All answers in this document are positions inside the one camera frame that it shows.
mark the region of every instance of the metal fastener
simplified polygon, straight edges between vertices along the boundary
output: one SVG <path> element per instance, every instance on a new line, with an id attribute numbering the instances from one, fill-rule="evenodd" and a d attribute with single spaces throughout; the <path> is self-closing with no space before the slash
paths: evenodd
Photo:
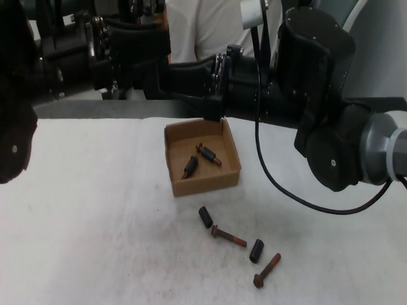
<path id="1" fill-rule="evenodd" d="M 256 240 L 254 243 L 252 252 L 249 255 L 249 259 L 253 264 L 257 264 L 260 259 L 260 255 L 263 252 L 263 248 L 265 247 L 265 244 L 263 243 L 262 240 Z"/>
<path id="2" fill-rule="evenodd" d="M 237 238 L 233 236 L 232 234 L 226 233 L 220 229 L 217 228 L 217 226 L 212 226 L 212 232 L 211 232 L 213 237 L 223 237 L 226 240 L 231 241 L 232 243 L 235 243 L 236 245 L 239 245 L 241 247 L 247 247 L 247 242 L 245 240 L 241 240 L 240 238 Z"/>
<path id="3" fill-rule="evenodd" d="M 207 229 L 212 227 L 212 225 L 214 224 L 214 221 L 212 220 L 212 217 L 209 215 L 209 212 L 206 209 L 206 207 L 200 208 L 198 213 L 199 213 L 199 216 L 201 216 L 201 219 L 202 219 L 203 224 L 205 225 L 205 227 Z"/>
<path id="4" fill-rule="evenodd" d="M 193 172 L 197 169 L 197 167 L 198 167 L 198 157 L 192 156 L 184 169 L 184 175 L 181 178 L 181 180 L 191 177 Z"/>
<path id="5" fill-rule="evenodd" d="M 279 263 L 281 260 L 281 255 L 277 253 L 272 261 L 267 265 L 267 267 L 260 273 L 260 275 L 256 274 L 253 279 L 253 284 L 256 288 L 261 288 L 264 286 L 265 278 L 272 272 L 274 267 Z"/>
<path id="6" fill-rule="evenodd" d="M 222 161 L 216 157 L 216 154 L 208 147 L 204 147 L 202 143 L 199 143 L 199 145 L 197 145 L 197 152 L 200 153 L 205 159 L 209 160 L 212 163 L 215 163 L 217 166 L 222 166 Z"/>

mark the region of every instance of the open cardboard box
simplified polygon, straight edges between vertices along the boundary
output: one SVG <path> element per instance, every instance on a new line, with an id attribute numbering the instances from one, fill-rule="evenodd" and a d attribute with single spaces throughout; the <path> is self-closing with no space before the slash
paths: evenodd
<path id="1" fill-rule="evenodd" d="M 227 120 L 220 123 L 203 119 L 167 125 L 165 127 L 165 157 L 175 197 L 204 193 L 236 186 L 239 181 L 240 160 Z M 197 153 L 202 143 L 222 161 L 217 166 Z M 191 156 L 198 156 L 194 174 L 181 180 Z"/>

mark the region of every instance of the white cylinder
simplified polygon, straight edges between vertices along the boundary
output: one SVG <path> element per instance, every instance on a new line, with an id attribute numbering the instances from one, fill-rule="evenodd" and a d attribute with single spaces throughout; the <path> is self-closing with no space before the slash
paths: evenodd
<path id="1" fill-rule="evenodd" d="M 244 30 L 263 24 L 263 10 L 261 9 L 260 1 L 242 0 L 240 2 Z"/>

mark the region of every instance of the white paper sheet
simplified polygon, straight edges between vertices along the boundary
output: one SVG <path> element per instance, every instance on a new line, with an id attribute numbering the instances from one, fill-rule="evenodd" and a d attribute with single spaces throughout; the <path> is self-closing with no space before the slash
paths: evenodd
<path id="1" fill-rule="evenodd" d="M 405 304 L 406 190 L 394 184 L 348 217 L 309 210 L 261 170 L 254 123 L 229 119 L 242 164 L 237 187 L 175 199 L 163 129 L 174 119 L 42 120 L 31 164 L 0 186 L 0 304 Z M 295 132 L 261 126 L 265 160 L 290 191 L 352 208 L 378 189 L 321 186 Z M 198 209 L 248 241 L 205 229 Z M 256 238 L 265 249 L 249 260 Z M 282 260 L 258 290 L 270 259 Z"/>

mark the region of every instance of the black cylinder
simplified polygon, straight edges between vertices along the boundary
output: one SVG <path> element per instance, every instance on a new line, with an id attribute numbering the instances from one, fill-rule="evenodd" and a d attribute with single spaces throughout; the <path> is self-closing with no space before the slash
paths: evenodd
<path id="1" fill-rule="evenodd" d="M 190 162 L 186 165 L 184 171 L 188 172 L 188 175 L 192 175 L 193 172 L 197 169 L 198 166 L 198 157 L 197 156 L 192 156 L 190 159 Z"/>
<path id="2" fill-rule="evenodd" d="M 208 159 L 210 162 L 214 162 L 214 158 L 216 157 L 216 154 L 211 151 L 209 148 L 207 147 L 203 147 L 201 149 L 201 155 L 205 158 Z"/>
<path id="3" fill-rule="evenodd" d="M 257 264 L 259 259 L 260 259 L 260 255 L 263 252 L 263 248 L 265 247 L 265 244 L 261 241 L 261 240 L 256 240 L 256 242 L 254 243 L 252 252 L 250 252 L 250 261 L 254 264 Z"/>
<path id="4" fill-rule="evenodd" d="M 210 217 L 209 212 L 205 207 L 202 207 L 199 209 L 199 216 L 201 216 L 203 224 L 205 224 L 205 227 L 207 229 L 212 227 L 212 225 L 214 224 L 214 221 Z"/>

